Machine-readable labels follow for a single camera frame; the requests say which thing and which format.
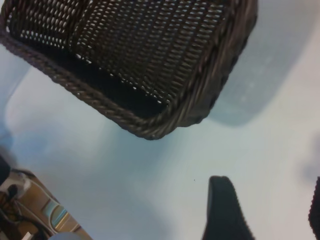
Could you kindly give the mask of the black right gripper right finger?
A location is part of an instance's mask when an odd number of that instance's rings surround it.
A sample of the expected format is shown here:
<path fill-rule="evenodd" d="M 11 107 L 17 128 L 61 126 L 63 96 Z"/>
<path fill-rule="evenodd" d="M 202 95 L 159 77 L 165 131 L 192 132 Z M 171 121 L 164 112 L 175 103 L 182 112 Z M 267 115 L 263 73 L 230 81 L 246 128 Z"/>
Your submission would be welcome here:
<path fill-rule="evenodd" d="M 320 177 L 317 177 L 309 210 L 308 221 L 313 233 L 320 232 Z"/>

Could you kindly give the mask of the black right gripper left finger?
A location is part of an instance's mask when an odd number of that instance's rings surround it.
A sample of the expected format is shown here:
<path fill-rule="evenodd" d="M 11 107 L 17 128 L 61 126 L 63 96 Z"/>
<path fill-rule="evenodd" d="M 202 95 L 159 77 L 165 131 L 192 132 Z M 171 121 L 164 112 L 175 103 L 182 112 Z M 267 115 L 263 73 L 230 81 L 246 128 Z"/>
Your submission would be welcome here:
<path fill-rule="evenodd" d="M 211 176 L 208 182 L 204 240 L 253 240 L 231 180 Z"/>

